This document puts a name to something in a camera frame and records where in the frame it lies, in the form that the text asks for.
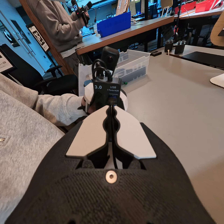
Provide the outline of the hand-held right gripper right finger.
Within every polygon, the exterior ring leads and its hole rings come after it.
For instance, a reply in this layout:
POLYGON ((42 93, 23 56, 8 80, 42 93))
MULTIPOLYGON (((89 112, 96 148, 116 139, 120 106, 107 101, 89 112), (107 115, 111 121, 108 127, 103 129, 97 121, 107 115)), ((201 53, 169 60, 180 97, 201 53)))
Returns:
POLYGON ((156 153, 140 122, 125 110, 112 108, 113 154, 127 169, 132 161, 155 159, 156 153))

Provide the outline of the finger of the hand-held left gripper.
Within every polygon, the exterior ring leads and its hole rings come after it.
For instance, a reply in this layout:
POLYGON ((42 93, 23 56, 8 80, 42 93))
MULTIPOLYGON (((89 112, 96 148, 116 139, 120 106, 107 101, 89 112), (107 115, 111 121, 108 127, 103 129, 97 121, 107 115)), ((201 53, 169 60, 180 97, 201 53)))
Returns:
POLYGON ((120 108, 127 111, 128 108, 128 100, 127 95, 124 90, 121 90, 120 92, 120 108))
POLYGON ((84 97, 88 103, 95 101, 93 81, 86 80, 84 82, 84 97))

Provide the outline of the black usb hub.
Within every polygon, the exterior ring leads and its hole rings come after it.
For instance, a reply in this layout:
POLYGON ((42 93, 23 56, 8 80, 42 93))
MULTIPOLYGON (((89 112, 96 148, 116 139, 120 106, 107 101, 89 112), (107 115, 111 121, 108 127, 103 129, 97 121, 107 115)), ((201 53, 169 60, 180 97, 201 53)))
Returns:
POLYGON ((119 106, 120 92, 121 92, 121 79, 112 77, 108 80, 107 77, 100 79, 96 77, 93 81, 94 98, 96 110, 104 106, 119 106))

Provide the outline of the person's left forearm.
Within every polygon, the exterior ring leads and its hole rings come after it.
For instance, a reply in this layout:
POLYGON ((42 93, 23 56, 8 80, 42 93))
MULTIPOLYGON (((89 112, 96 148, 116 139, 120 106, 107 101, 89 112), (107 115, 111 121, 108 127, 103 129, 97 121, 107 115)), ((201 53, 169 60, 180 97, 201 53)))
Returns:
POLYGON ((68 126, 87 116, 82 108, 82 101, 83 97, 74 94, 38 95, 33 110, 56 126, 68 126))

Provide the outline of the person's left hand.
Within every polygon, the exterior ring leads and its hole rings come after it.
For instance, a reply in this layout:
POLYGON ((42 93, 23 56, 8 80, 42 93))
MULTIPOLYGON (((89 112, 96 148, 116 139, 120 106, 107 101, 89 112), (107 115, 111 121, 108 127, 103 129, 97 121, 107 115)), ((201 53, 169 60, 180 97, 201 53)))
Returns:
POLYGON ((81 102, 82 109, 87 113, 87 114, 92 114, 93 112, 96 111, 96 105, 95 101, 88 103, 83 96, 82 102, 81 102))

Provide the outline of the clear plastic bin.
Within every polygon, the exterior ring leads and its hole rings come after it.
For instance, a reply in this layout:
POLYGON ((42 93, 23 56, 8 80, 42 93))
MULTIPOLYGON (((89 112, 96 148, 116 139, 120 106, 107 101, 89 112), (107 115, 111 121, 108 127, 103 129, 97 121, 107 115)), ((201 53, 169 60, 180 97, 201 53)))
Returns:
POLYGON ((129 83, 147 74, 149 53, 128 49, 119 55, 113 77, 120 78, 122 83, 129 83))

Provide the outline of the black office chair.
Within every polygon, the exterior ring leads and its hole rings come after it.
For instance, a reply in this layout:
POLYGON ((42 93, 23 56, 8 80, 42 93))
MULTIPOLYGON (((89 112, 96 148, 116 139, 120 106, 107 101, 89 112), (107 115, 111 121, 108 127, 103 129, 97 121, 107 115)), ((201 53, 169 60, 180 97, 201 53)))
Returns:
POLYGON ((9 75, 15 78, 24 87, 53 96, 61 96, 66 93, 72 93, 78 89, 78 78, 74 74, 62 77, 50 77, 43 79, 41 74, 28 62, 17 55, 9 46, 3 44, 0 49, 15 65, 16 69, 9 72, 9 75))

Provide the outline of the long wooden workbench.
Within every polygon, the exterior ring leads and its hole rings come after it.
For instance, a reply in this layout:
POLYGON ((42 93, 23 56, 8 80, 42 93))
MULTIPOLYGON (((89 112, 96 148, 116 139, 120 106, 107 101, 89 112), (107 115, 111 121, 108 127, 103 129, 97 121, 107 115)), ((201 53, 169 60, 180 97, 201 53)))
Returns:
POLYGON ((83 41, 77 45, 76 52, 78 55, 82 55, 87 52, 101 50, 105 46, 109 46, 114 49, 120 49, 122 47, 127 47, 133 43, 149 42, 152 37, 153 30, 157 28, 172 23, 174 21, 174 16, 159 17, 152 20, 141 21, 132 25, 129 29, 117 32, 115 34, 98 37, 96 34, 85 37, 83 41))

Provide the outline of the black battery charger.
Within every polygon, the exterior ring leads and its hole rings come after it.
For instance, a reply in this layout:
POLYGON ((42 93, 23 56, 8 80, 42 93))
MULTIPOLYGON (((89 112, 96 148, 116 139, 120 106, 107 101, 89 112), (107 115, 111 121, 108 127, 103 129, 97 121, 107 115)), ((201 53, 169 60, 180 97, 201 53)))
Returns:
POLYGON ((183 51, 184 51, 184 48, 185 48, 185 44, 186 44, 186 41, 185 40, 178 41, 176 43, 176 45, 175 45, 175 52, 174 52, 174 54, 175 55, 182 54, 183 51))
POLYGON ((164 52, 171 52, 173 49, 173 44, 174 44, 173 39, 167 40, 165 43, 164 52))

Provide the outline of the person's grey sweatshirt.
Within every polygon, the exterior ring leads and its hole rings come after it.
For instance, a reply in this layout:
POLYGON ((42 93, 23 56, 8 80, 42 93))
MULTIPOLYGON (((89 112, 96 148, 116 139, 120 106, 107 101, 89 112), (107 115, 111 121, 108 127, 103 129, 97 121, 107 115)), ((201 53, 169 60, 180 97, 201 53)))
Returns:
POLYGON ((33 110, 38 92, 0 74, 0 223, 24 196, 41 160, 64 135, 33 110))

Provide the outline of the framed tag poster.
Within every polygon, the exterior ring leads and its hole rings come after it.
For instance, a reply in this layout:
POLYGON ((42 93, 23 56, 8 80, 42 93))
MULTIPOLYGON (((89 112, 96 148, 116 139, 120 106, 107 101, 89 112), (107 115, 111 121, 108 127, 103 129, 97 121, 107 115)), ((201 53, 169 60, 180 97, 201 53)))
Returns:
POLYGON ((35 25, 32 23, 32 24, 26 25, 26 27, 30 31, 30 33, 32 34, 32 36, 36 39, 36 41, 38 42, 38 44, 41 46, 41 48, 43 49, 43 51, 45 53, 49 52, 50 47, 47 45, 45 39, 41 36, 40 32, 35 27, 35 25))
POLYGON ((1 45, 0 46, 0 73, 8 74, 16 69, 17 67, 12 62, 12 60, 7 56, 7 54, 4 52, 3 45, 1 45))

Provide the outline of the black tripod stand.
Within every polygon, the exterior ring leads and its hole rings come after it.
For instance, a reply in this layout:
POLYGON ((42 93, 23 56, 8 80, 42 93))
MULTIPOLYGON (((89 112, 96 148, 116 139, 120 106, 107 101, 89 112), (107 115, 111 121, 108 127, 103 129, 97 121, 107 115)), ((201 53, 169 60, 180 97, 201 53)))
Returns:
POLYGON ((182 3, 183 3, 183 0, 175 0, 174 1, 174 12, 175 14, 177 14, 177 20, 176 20, 176 25, 174 27, 174 42, 178 42, 182 36, 183 36, 183 33, 184 33, 184 28, 181 26, 181 22, 179 21, 180 20, 180 15, 181 15, 181 6, 182 6, 182 3))

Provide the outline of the tan plywood chair back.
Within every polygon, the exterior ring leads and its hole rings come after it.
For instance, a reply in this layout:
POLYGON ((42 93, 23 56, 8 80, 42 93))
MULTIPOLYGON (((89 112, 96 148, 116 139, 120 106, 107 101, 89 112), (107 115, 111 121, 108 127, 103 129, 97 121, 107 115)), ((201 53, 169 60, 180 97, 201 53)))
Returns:
POLYGON ((161 0, 161 8, 166 9, 173 6, 173 0, 161 0))
POLYGON ((213 27, 210 40, 214 45, 224 47, 224 12, 213 27))

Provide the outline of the black desk mat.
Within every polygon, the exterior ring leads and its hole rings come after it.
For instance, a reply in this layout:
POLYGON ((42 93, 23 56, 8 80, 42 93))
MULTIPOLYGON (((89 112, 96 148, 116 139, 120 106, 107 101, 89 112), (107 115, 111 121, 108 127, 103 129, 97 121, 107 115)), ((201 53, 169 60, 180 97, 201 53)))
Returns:
POLYGON ((224 56, 205 52, 192 52, 182 56, 185 60, 224 69, 224 56))

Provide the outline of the white flat pad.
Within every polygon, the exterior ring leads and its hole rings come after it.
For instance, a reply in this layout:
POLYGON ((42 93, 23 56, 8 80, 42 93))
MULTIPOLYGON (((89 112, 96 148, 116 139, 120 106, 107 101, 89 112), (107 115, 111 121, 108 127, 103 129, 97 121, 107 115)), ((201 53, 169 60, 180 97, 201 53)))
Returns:
POLYGON ((224 88, 224 74, 218 75, 216 77, 212 77, 210 82, 216 86, 224 88))

